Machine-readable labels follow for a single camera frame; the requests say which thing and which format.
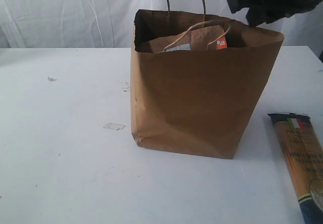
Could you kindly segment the brown coffee pouch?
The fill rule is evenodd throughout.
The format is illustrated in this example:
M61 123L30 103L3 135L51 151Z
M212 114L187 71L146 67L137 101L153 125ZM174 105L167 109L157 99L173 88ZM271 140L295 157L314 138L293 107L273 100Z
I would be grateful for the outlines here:
M188 33L159 37L140 44L141 52L159 53L176 50L219 50L227 48L226 34L230 30L221 25L194 29Z

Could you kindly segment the spaghetti packet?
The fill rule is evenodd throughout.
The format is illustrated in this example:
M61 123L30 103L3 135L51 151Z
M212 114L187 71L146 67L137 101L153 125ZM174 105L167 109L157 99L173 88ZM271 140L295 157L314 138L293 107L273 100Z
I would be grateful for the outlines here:
M305 223L322 223L322 147L306 115L268 114Z

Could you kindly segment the brown paper bag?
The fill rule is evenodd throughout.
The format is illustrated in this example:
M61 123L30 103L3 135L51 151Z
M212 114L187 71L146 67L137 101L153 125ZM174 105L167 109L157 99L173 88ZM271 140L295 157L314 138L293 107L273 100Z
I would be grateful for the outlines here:
M221 25L228 47L141 52L140 44ZM232 159L284 41L207 13L140 9L131 50L131 133L143 148Z

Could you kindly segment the clear tape piece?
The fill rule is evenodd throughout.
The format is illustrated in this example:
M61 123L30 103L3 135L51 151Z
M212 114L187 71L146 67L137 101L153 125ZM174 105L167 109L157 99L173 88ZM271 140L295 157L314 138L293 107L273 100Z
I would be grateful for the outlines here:
M109 129L113 131L123 130L125 127L126 125L117 124L117 123L107 123L106 125L103 126L104 129Z

